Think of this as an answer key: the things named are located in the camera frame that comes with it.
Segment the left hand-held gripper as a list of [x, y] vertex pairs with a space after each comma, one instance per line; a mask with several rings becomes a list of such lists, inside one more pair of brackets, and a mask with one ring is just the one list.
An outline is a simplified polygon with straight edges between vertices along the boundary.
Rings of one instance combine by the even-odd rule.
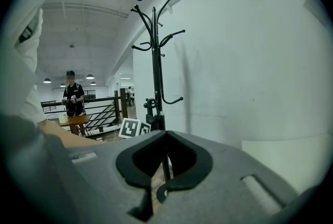
[[151, 125], [148, 123], [142, 122], [138, 119], [124, 118], [119, 131], [119, 137], [132, 138], [149, 133], [150, 130]]

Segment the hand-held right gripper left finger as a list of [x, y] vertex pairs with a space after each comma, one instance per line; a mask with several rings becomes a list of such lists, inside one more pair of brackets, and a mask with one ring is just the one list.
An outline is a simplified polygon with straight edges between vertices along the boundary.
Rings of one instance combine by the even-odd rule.
[[166, 223], [167, 212], [152, 210], [151, 181], [129, 185], [113, 158], [92, 148], [67, 150], [16, 116], [1, 118], [1, 161], [23, 205], [22, 223]]

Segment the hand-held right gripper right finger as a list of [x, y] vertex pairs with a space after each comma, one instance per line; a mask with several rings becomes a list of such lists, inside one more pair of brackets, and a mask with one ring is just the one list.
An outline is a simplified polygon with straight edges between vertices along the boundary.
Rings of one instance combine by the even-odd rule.
[[186, 133], [178, 135], [206, 149], [213, 166], [195, 188], [170, 192], [156, 223], [268, 223], [271, 216], [241, 181], [251, 175], [282, 207], [298, 197], [286, 180], [243, 150]]

